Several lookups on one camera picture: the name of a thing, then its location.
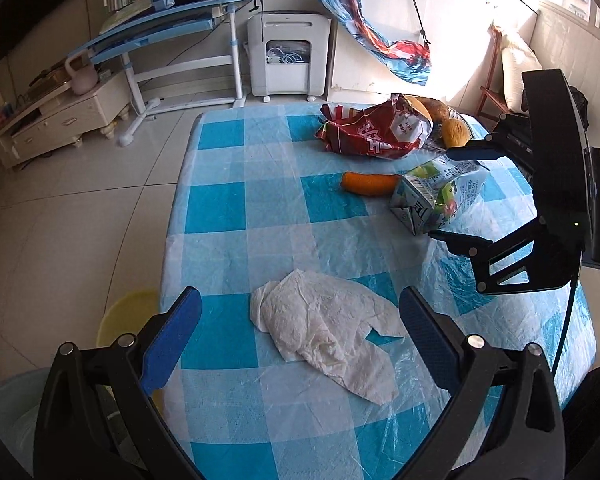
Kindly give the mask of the green white juice carton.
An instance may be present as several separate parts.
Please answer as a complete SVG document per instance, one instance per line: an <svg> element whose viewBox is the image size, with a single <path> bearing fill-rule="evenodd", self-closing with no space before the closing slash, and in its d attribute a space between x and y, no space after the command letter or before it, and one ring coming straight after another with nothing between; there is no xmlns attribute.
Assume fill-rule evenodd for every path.
<svg viewBox="0 0 600 480"><path fill-rule="evenodd" d="M402 174L389 208L413 235L440 230L472 206L487 176L478 162L440 155Z"/></svg>

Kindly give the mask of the red snack bag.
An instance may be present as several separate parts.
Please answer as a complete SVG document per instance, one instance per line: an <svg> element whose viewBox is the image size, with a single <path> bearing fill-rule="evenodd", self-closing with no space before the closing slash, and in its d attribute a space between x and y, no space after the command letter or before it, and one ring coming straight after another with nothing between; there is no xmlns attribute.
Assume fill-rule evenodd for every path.
<svg viewBox="0 0 600 480"><path fill-rule="evenodd" d="M321 114L324 122L315 137L341 155L401 159L422 148L434 128L422 102L403 93L366 108L324 104Z"/></svg>

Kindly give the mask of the long orange peel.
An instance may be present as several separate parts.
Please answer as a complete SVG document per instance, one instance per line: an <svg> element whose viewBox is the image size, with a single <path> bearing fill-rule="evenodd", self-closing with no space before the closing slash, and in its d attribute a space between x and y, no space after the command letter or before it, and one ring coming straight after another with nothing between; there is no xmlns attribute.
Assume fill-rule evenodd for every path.
<svg viewBox="0 0 600 480"><path fill-rule="evenodd" d="M345 172L340 186L346 192L365 197L390 196L400 177L397 174L358 174Z"/></svg>

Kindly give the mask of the small white tissue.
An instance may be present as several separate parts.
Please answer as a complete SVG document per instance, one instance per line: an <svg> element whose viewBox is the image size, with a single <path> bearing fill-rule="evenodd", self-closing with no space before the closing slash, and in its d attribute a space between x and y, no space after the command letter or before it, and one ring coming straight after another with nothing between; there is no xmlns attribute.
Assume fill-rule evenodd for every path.
<svg viewBox="0 0 600 480"><path fill-rule="evenodd" d="M407 331L398 308L368 287L296 269L251 293L250 320L285 361L306 361L376 405L398 396L388 353L367 336L404 338Z"/></svg>

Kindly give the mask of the yellow plastic trash bin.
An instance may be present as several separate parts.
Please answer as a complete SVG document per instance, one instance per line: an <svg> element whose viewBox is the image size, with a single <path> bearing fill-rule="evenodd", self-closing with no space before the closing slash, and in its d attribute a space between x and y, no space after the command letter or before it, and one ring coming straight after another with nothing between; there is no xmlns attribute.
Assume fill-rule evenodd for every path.
<svg viewBox="0 0 600 480"><path fill-rule="evenodd" d="M125 333L138 334L145 323L159 313L159 293L156 290L130 292L113 304L100 321L96 347L108 347Z"/></svg>

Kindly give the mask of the brown mango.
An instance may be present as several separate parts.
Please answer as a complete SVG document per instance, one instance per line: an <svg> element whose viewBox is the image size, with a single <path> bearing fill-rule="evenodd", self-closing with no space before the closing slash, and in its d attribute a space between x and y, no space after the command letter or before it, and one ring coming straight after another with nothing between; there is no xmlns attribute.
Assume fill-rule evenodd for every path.
<svg viewBox="0 0 600 480"><path fill-rule="evenodd" d="M411 94L406 94L405 99L414 110L427 117L430 122L444 122L450 118L450 108L439 100L425 98L424 96L412 96Z"/></svg>

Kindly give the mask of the wooden chair with cushion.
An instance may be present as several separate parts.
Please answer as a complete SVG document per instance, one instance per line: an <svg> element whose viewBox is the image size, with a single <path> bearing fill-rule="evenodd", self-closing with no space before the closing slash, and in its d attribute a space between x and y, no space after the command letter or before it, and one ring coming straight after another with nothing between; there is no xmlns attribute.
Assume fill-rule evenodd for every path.
<svg viewBox="0 0 600 480"><path fill-rule="evenodd" d="M527 115L528 104L524 95L522 74L542 68L535 53L518 32L504 32L500 26L489 27L492 56L489 62L486 84L480 87L480 99L475 116L497 122L501 115ZM503 87L492 89L496 66L501 65Z"/></svg>

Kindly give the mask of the light blue sofa seat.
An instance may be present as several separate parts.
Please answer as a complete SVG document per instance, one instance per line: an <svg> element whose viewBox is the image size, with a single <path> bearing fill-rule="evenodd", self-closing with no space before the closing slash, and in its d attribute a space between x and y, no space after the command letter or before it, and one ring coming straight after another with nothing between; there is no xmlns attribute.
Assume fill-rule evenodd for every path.
<svg viewBox="0 0 600 480"><path fill-rule="evenodd" d="M0 383L0 439L28 474L33 474L36 419L49 371L30 370Z"/></svg>

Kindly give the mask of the colourful kite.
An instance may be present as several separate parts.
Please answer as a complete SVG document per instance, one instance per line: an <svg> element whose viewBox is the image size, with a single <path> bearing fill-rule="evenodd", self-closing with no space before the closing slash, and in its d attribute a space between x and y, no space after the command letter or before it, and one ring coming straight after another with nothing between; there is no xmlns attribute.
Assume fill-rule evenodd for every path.
<svg viewBox="0 0 600 480"><path fill-rule="evenodd" d="M381 62L394 76L424 86L431 72L430 41L416 0L413 8L419 24L418 40L389 41L366 20L362 0L318 0L347 29L351 37Z"/></svg>

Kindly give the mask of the white air purifier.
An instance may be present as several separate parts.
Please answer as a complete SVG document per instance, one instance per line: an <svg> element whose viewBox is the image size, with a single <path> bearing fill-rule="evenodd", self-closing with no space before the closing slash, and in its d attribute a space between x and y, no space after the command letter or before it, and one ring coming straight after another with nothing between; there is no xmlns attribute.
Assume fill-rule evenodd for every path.
<svg viewBox="0 0 600 480"><path fill-rule="evenodd" d="M272 96L325 92L332 20L319 13L263 12L247 22L246 50L251 93Z"/></svg>

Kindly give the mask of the cream TV cabinet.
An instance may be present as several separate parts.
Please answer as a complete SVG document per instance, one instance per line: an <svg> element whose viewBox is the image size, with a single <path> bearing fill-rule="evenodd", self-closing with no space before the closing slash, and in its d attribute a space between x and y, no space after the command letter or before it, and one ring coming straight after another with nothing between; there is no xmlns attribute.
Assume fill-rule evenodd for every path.
<svg viewBox="0 0 600 480"><path fill-rule="evenodd" d="M0 162L9 169L97 131L114 136L119 119L129 117L131 95L126 78L116 73L77 96L66 82L28 106L0 130Z"/></svg>

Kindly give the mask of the pink kettlebell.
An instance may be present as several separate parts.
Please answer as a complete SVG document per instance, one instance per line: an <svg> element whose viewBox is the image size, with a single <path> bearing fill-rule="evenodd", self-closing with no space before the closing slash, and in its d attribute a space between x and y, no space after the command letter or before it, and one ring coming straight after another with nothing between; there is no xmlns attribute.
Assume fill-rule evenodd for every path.
<svg viewBox="0 0 600 480"><path fill-rule="evenodd" d="M75 70L73 62L80 61L81 66ZM81 50L65 59L65 70L70 77L70 86L76 96L83 96L98 84L98 75L87 50Z"/></svg>

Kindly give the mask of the blue white study desk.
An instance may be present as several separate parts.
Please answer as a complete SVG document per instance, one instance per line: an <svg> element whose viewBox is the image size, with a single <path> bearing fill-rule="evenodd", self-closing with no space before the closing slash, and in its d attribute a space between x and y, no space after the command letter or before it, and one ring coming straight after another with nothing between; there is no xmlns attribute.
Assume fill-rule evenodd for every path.
<svg viewBox="0 0 600 480"><path fill-rule="evenodd" d="M94 64L107 62L112 58L121 61L131 91L131 104L136 111L136 117L129 128L119 136L118 143L121 146L128 146L133 142L136 130L150 116L208 106L230 105L237 108L245 105L246 94L240 73L236 14L246 3L256 1L206 0L184 6L171 6L169 9L147 14L142 18L133 18L109 29L108 32L103 32L69 53L70 56L84 53ZM168 64L143 73L134 70L130 58L132 52L198 32L214 32L223 22L230 26L230 52L227 54ZM222 66L230 66L233 69L234 96L166 105L158 98L146 101L140 91L140 84L148 80Z"/></svg>

